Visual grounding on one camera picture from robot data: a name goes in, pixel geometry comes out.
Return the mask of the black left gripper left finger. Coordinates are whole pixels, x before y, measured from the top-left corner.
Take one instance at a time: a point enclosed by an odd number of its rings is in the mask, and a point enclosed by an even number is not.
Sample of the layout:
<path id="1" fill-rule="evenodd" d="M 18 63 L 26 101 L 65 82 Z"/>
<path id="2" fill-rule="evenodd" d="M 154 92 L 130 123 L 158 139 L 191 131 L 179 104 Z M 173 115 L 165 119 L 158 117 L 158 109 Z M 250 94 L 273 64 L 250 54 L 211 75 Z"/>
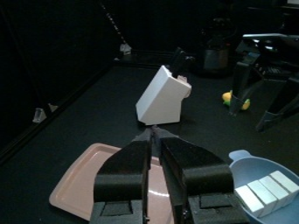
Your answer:
<path id="1" fill-rule="evenodd" d="M 99 168 L 89 224 L 147 224 L 151 138 L 146 129 Z"/>

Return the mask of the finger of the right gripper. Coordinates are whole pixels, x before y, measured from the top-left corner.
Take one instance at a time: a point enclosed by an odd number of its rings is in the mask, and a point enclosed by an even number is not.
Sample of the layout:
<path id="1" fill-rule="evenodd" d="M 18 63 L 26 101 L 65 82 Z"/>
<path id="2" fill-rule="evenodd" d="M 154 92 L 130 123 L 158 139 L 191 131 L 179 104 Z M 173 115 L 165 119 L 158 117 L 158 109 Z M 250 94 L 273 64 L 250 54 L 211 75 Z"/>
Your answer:
<path id="1" fill-rule="evenodd" d="M 234 69 L 233 92 L 229 112 L 235 116 L 245 104 L 245 90 L 249 84 L 252 65 L 239 62 Z"/>
<path id="2" fill-rule="evenodd" d="M 270 129 L 297 113 L 299 113 L 299 74 L 296 74 L 286 81 L 257 125 L 257 130 L 265 131 Z"/>

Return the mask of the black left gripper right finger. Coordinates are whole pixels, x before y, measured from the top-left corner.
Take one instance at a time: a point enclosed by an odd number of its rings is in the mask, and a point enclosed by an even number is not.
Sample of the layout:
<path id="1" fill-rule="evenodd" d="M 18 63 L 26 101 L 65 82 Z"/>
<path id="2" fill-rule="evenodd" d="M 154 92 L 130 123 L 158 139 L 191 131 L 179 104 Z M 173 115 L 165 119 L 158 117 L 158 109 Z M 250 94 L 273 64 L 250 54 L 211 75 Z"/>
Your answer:
<path id="1" fill-rule="evenodd" d="M 174 224 L 249 224 L 227 163 L 166 129 L 153 127 Z"/>

